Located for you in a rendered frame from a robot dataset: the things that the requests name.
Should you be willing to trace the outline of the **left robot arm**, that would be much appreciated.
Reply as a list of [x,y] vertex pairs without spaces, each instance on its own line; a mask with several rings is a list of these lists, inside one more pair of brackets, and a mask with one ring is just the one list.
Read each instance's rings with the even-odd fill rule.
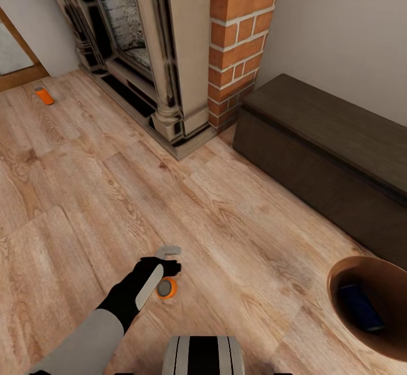
[[162,278],[180,272],[181,264],[166,255],[181,255],[181,247],[157,247],[156,257],[141,257],[90,316],[25,375],[102,375]]

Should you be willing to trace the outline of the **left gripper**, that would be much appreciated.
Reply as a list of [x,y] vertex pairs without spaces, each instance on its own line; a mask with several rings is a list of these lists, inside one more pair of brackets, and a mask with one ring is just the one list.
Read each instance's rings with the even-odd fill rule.
[[165,266],[165,273],[163,277],[176,276],[180,272],[181,264],[177,263],[177,260],[160,260]]

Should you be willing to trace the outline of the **can of soda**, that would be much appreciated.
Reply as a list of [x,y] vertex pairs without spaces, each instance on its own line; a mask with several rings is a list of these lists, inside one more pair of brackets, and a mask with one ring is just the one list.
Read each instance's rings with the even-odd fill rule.
[[349,307],[358,326],[368,332],[384,328],[385,324],[365,292],[357,284],[339,288],[340,295]]
[[173,278],[163,277],[158,286],[156,292],[159,298],[165,300],[174,296],[177,292],[177,282]]
[[37,88],[37,89],[35,90],[35,92],[36,92],[36,94],[42,99],[42,101],[43,101],[45,104],[48,104],[48,105],[54,104],[54,100],[52,99],[52,97],[50,96],[50,94],[48,93],[48,91],[45,90],[44,88],[42,88],[42,87]]

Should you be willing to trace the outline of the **robot trunk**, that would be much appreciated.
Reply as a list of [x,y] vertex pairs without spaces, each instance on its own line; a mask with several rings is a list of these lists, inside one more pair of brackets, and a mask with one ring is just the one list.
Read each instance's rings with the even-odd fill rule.
[[235,336],[172,336],[162,375],[245,375]]

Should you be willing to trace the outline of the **trash can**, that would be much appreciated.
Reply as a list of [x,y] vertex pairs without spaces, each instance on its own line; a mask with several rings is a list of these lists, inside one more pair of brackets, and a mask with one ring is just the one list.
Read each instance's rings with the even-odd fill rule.
[[[357,284],[385,326],[366,332],[340,295],[340,287]],[[364,345],[390,359],[407,362],[407,271],[381,258],[350,256],[338,261],[327,277],[330,303],[343,325]]]

